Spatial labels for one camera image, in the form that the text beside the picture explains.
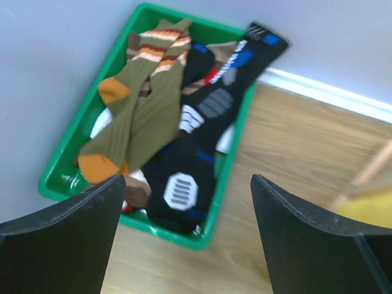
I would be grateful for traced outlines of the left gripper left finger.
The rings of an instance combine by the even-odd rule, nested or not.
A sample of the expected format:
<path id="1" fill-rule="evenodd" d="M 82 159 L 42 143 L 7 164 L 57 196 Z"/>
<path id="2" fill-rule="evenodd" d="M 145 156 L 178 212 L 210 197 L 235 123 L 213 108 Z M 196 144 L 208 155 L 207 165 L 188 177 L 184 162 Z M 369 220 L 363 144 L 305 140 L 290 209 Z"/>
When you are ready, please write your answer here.
<path id="1" fill-rule="evenodd" d="M 126 191 L 121 175 L 1 224 L 1 293 L 100 293 Z"/>

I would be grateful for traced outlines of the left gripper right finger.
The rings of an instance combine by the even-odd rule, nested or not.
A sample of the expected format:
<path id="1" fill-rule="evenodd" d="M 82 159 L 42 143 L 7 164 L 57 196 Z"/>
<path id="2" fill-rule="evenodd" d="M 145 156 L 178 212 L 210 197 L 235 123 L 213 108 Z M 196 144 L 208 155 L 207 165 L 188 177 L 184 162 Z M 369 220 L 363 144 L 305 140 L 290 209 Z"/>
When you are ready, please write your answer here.
<path id="1" fill-rule="evenodd" d="M 262 175 L 251 192 L 274 293 L 391 293 L 391 229 L 332 213 Z"/>

